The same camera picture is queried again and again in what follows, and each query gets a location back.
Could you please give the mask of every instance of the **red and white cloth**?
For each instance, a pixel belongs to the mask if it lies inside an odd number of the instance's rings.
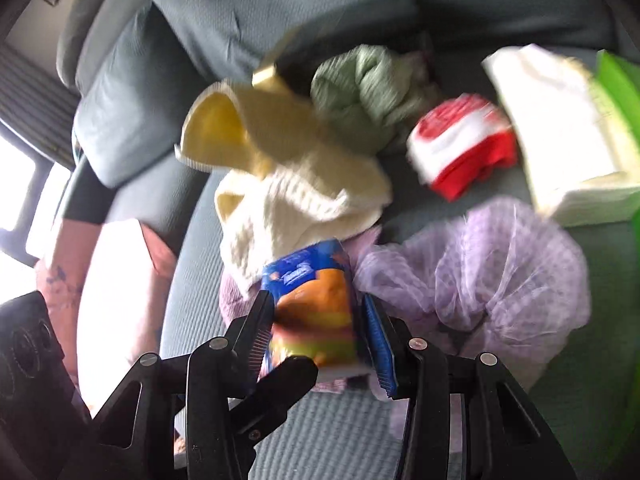
[[[421,118],[407,140],[407,157],[420,182],[450,202],[475,179],[518,160],[508,118],[476,94],[444,101]]]

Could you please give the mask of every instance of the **car window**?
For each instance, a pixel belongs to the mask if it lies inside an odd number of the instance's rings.
[[[31,292],[35,286],[33,269],[0,251],[0,304]]]
[[[41,258],[44,254],[51,225],[60,204],[60,197],[70,176],[71,172],[67,168],[54,164],[42,189],[26,245],[27,253],[36,258]]]
[[[0,137],[0,228],[13,231],[36,163]]]

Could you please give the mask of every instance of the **screw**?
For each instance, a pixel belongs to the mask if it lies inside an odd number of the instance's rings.
[[[225,337],[215,337],[211,341],[209,341],[209,348],[212,350],[222,350],[226,348],[229,344],[229,341]]]
[[[143,366],[152,366],[158,362],[158,356],[153,352],[149,352],[148,354],[144,354],[140,357],[140,364]]]
[[[420,337],[414,337],[409,341],[409,346],[414,350],[424,350],[427,348],[427,342]]]
[[[484,354],[482,354],[480,356],[480,360],[487,366],[493,366],[498,362],[498,358],[493,354],[489,354],[489,352],[485,352]]]

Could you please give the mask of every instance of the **pink pillow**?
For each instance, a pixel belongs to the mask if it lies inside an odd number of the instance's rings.
[[[137,220],[102,227],[78,317],[80,393],[93,416],[142,354],[158,352],[175,264]]]
[[[44,257],[35,267],[36,288],[47,303],[51,325],[65,353],[63,363],[76,387],[78,308],[101,228],[98,224],[76,220],[56,220]]]

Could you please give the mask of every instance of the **pink cloth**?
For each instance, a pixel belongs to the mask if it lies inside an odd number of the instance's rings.
[[[44,296],[56,338],[65,353],[63,364],[78,387],[76,330],[82,288],[101,225],[58,219],[44,257],[35,266],[36,288]]]
[[[137,220],[102,227],[78,315],[80,393],[92,415],[142,354],[159,351],[175,264]]]
[[[342,242],[342,246],[349,256],[352,271],[356,269],[361,255],[378,241],[381,231],[382,228],[380,226],[374,226]],[[246,316],[249,313],[258,292],[260,292],[260,283],[254,283],[249,289],[248,297],[243,297],[238,284],[231,274],[227,272],[226,268],[222,270],[218,306],[225,326],[228,327],[236,317]],[[340,379],[332,381],[331,383],[316,384],[314,391],[341,393],[346,388],[346,385],[347,381]]]

